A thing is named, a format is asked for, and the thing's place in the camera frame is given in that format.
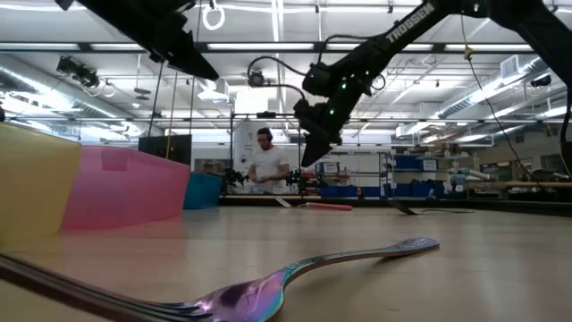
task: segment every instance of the ceiling light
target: ceiling light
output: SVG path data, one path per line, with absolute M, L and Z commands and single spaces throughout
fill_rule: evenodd
M 393 6 L 393 13 L 411 13 L 415 7 L 406 6 Z M 320 11 L 325 13 L 388 13 L 389 6 L 376 5 L 376 6 L 325 6 L 320 7 Z
M 465 137 L 462 137 L 460 139 L 457 139 L 457 142 L 470 142 L 470 141 L 474 141 L 474 140 L 480 140 L 482 138 L 486 137 L 486 134 L 473 134 L 473 135 L 467 135 Z
M 524 44 L 474 44 L 468 45 L 474 51 L 503 51 L 503 50 L 519 50 L 519 51 L 530 51 L 532 52 L 533 49 L 529 45 Z M 465 45 L 457 44 L 457 45 L 446 45 L 445 51 L 464 51 Z
M 209 50 L 312 50 L 309 43 L 217 43 L 207 44 Z
M 562 115 L 566 113 L 566 107 L 557 107 L 557 108 L 552 108 L 552 110 L 550 111 L 546 111 L 544 113 L 539 113 L 536 115 L 537 119 L 543 119 L 543 118 L 549 118 L 549 117 L 554 117 L 554 116 L 558 116 L 558 115 Z
M 438 140 L 440 137 L 438 135 L 432 135 L 430 137 L 427 137 L 425 139 L 423 139 L 423 143 L 431 143 L 433 141 Z
M 145 50 L 137 44 L 91 44 L 93 50 Z
M 360 43 L 331 43 L 326 45 L 328 50 L 352 50 Z M 404 51 L 429 51 L 433 49 L 431 44 L 410 44 L 403 48 Z
M 0 43 L 0 50 L 80 50 L 73 43 Z
M 410 51 L 425 51 L 433 49 L 433 45 L 431 44 L 411 44 L 405 46 L 403 50 L 410 50 Z
M 516 111 L 517 109 L 515 107 L 509 107 L 509 108 L 505 108 L 503 110 L 500 110 L 499 112 L 495 112 L 494 114 L 490 114 L 489 116 L 486 117 L 486 119 L 491 120 L 494 118 L 494 116 L 498 117 L 502 117 L 504 115 L 507 114 L 511 114 L 512 112 Z
M 520 129 L 520 128 L 522 128 L 522 126 L 515 126 L 515 127 L 508 128 L 508 129 L 503 129 L 501 131 L 494 133 L 494 135 L 501 135 L 503 132 L 505 134 L 508 134 L 508 133 L 511 133 L 512 131 Z

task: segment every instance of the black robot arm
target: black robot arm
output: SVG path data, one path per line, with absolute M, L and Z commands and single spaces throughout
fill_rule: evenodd
M 371 95 L 372 82 L 390 60 L 450 14 L 488 17 L 514 30 L 570 88 L 572 64 L 567 56 L 572 54 L 572 32 L 542 0 L 424 0 L 391 29 L 369 38 L 340 61 L 310 65 L 302 87 L 329 100 L 315 106 L 300 100 L 294 106 L 300 126 L 309 132 L 302 166 L 328 153 L 331 143 L 341 143 L 343 124 L 359 98 Z
M 74 0 L 55 0 L 68 10 Z M 157 62 L 209 80 L 219 75 L 193 44 L 192 30 L 185 32 L 184 11 L 196 0 L 77 0 L 101 19 L 133 39 Z

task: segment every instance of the duct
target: duct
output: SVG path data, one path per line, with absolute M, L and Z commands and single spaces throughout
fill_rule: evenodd
M 25 89 L 23 91 L 43 94 L 49 93 L 50 97 L 57 100 L 61 105 L 71 107 L 79 103 L 84 105 L 87 109 L 97 111 L 107 117 L 134 117 L 134 115 L 118 107 L 107 104 L 97 97 L 91 97 L 66 82 L 30 67 L 11 55 L 0 55 L 0 75 L 9 78 L 21 89 Z M 148 131 L 148 124 L 134 123 L 134 125 L 142 132 Z M 164 133 L 155 126 L 151 131 L 153 135 L 163 135 Z
M 557 101 L 558 101 L 558 100 L 560 100 L 561 98 L 566 97 L 566 93 L 567 93 L 567 87 L 566 87 L 566 86 L 563 86 L 563 87 L 558 88 L 558 89 L 555 89 L 555 90 L 547 91 L 547 92 L 545 92 L 545 93 L 543 93 L 543 94 L 541 94 L 541 95 L 539 95 L 539 96 L 537 96 L 537 97 L 531 97 L 530 99 L 528 99 L 528 100 L 526 100 L 526 101 L 523 101 L 523 102 L 521 102 L 521 103 L 518 103 L 518 104 L 515 104 L 515 105 L 511 106 L 511 108 L 513 109 L 513 112 L 515 112 L 515 111 L 517 111 L 517 110 L 519 110 L 519 109 L 522 109 L 522 108 L 525 108 L 525 107 L 529 107 L 529 106 L 535 105 L 535 104 L 537 104 L 537 103 L 539 103 L 539 102 L 542 102 L 542 101 L 544 101 L 544 100 L 546 100 L 546 99 L 548 99 L 548 98 L 550 98 L 550 99 L 552 99 L 552 100 L 557 100 Z M 482 129 L 482 128 L 485 127 L 485 126 L 486 126 L 486 125 L 483 125 L 483 124 L 477 125 L 477 126 L 473 126 L 473 127 L 472 127 L 472 131 L 480 130 L 480 129 Z M 439 136 L 439 139 L 432 138 L 432 139 L 434 139 L 434 140 L 424 140 L 424 142 L 425 142 L 425 143 L 429 143 L 429 142 L 435 143 L 435 142 L 437 142 L 437 141 L 446 140 L 446 139 L 449 139 L 449 138 L 451 138 L 451 137 L 453 137 L 453 136 L 456 136 L 456 135 L 458 135 L 458 133 L 459 133 L 459 129 L 458 129 L 458 128 L 455 128 L 455 129 L 453 129 L 452 131 L 448 131 L 448 132 L 446 132 L 446 133 L 441 134 L 441 135 Z
M 481 86 L 484 89 L 484 93 L 481 91 L 479 85 L 476 84 L 468 88 L 462 95 L 449 99 L 443 103 L 439 108 L 439 112 L 437 113 L 438 115 L 436 116 L 441 119 L 447 118 L 461 110 L 477 105 L 478 103 L 484 101 L 486 97 L 491 97 L 506 89 L 509 89 L 512 85 L 519 83 L 523 79 L 533 74 L 546 72 L 549 68 L 548 64 L 538 57 L 518 56 L 518 58 L 522 59 L 518 64 L 519 73 L 517 74 L 516 78 L 512 76 L 505 78 L 506 76 L 503 77 L 502 71 L 497 72 L 486 80 L 481 81 Z

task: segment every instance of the blue storage bin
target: blue storage bin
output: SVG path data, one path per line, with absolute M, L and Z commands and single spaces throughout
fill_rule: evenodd
M 395 158 L 395 169 L 419 169 L 419 163 L 417 162 L 417 157 L 413 156 L 396 156 Z
M 408 183 L 398 183 L 395 190 L 389 183 L 385 183 L 383 189 L 385 197 L 411 197 L 411 187 Z
M 445 186 L 443 185 L 443 183 L 435 183 L 433 185 L 433 189 L 434 189 L 434 196 L 435 197 L 441 197 L 442 195 L 445 194 Z
M 204 209 L 218 206 L 223 178 L 219 175 L 191 173 L 183 209 Z
M 411 183 L 411 197 L 428 197 L 433 183 Z
M 338 189 L 339 187 L 323 187 L 323 188 L 318 188 L 318 191 L 320 191 L 320 196 L 324 197 L 324 198 L 336 198 L 340 196 L 340 190 Z
M 340 192 L 340 197 L 351 198 L 358 196 L 358 187 L 348 186 L 348 187 L 338 187 Z
M 364 197 L 380 197 L 382 192 L 380 187 L 362 187 Z

